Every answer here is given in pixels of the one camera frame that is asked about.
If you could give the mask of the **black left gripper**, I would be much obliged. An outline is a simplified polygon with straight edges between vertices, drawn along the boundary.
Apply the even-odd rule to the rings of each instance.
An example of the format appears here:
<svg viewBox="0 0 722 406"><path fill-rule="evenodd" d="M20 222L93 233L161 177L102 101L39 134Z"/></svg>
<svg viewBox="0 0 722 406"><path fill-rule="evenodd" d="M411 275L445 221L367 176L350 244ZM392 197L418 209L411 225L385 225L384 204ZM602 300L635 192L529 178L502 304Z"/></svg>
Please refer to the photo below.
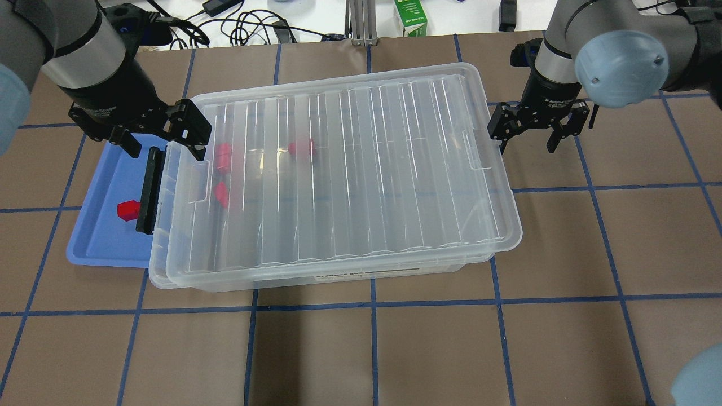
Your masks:
<svg viewBox="0 0 722 406"><path fill-rule="evenodd" d="M183 145L205 159L212 125L193 100L168 104L155 93L70 93L69 117L94 141L116 142L131 158L142 150L133 133L152 134Z"/></svg>

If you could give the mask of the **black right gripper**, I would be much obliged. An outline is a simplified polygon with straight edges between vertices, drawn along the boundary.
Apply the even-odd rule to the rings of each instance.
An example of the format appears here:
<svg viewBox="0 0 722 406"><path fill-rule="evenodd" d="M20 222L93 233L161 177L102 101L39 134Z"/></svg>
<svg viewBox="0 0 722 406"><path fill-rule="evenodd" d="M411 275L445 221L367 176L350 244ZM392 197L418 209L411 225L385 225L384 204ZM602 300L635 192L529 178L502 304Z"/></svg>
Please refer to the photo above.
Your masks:
<svg viewBox="0 0 722 406"><path fill-rule="evenodd" d="M489 136L500 142L503 154L515 133L552 128L547 152L555 153L563 139L575 136L585 126L591 109L578 97L581 85L557 82L527 82L518 105L498 103L488 123Z"/></svg>

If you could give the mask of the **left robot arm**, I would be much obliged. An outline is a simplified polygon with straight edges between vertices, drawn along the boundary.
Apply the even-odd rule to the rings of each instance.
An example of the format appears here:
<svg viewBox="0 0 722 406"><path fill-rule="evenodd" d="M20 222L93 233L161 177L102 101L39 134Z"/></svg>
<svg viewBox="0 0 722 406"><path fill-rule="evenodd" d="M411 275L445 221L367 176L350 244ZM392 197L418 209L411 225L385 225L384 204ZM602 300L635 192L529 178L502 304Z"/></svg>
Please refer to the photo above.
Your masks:
<svg viewBox="0 0 722 406"><path fill-rule="evenodd" d="M70 97L70 119L93 141L137 158L135 134L152 134L203 160L209 121L192 100L163 102L136 60L139 47L170 43L173 27L199 32L190 21L131 3L3 1L2 152L28 118L31 92L44 74Z"/></svg>

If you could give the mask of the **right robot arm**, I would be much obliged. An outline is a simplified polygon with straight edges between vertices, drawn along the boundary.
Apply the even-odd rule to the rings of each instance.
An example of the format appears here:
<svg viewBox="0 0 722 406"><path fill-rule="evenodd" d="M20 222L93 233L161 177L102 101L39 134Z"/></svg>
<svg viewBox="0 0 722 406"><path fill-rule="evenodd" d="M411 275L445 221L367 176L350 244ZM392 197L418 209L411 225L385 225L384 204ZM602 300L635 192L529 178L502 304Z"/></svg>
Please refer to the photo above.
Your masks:
<svg viewBox="0 0 722 406"><path fill-rule="evenodd" d="M498 104L487 129L504 151L514 136L550 128L553 153L601 107L691 90L720 105L720 59L719 1L676 1L654 15L632 1L559 1L544 35L510 52L511 66L530 74L520 103Z"/></svg>

